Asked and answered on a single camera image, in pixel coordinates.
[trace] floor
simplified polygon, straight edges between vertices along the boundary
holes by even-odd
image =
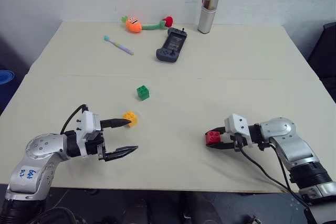
[[[0,185],[0,197],[6,185]],[[50,190],[47,209],[57,203],[67,188]],[[102,219],[120,223],[125,208],[137,199],[145,199],[152,223],[177,224],[179,191],[155,190],[83,190],[70,189],[58,206],[71,209],[87,223],[103,223]],[[256,216],[263,224],[306,224],[303,207],[290,194],[202,193],[211,201],[223,224],[244,224],[247,216]]]

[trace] black game controller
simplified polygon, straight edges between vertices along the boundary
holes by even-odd
[[[156,50],[156,57],[162,61],[176,62],[183,43],[187,38],[187,33],[184,31],[184,28],[178,30],[173,27],[169,28],[167,32],[168,38],[163,47]]]

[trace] toothbrush in cup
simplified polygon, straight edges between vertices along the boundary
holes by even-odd
[[[128,49],[128,48],[126,48],[126,47],[120,45],[119,43],[116,43],[116,42],[110,40],[109,36],[107,36],[107,35],[104,36],[104,40],[105,40],[105,41],[108,41],[108,42],[110,42],[110,43],[112,43],[112,44],[114,44],[116,47],[119,47],[121,50],[123,50],[123,51],[129,53],[130,55],[133,55],[133,54],[134,54],[130,49]]]

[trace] white wall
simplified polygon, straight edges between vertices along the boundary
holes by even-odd
[[[0,39],[30,66],[61,20],[118,22],[133,14],[143,23],[166,15],[197,23],[200,5],[201,0],[0,0]],[[335,19],[336,0],[220,0],[215,23],[283,25],[307,57],[322,25]]]

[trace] carrot plush toy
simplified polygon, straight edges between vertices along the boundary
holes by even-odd
[[[141,30],[156,30],[168,29],[173,25],[173,18],[171,16],[165,17],[160,23],[155,25],[143,26],[140,21],[134,17],[124,16],[121,21],[125,23],[126,28],[134,33],[139,33]]]

